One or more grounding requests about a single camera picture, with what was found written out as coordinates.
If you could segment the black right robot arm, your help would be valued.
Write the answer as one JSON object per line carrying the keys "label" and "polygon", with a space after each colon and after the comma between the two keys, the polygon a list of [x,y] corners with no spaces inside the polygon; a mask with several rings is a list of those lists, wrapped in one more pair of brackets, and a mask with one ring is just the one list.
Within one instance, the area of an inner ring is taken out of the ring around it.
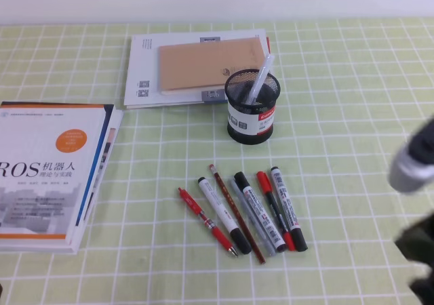
{"label": "black right robot arm", "polygon": [[410,289],[421,304],[433,305],[433,214],[403,230],[396,238],[395,245],[407,260],[431,268],[430,275],[413,280]]}

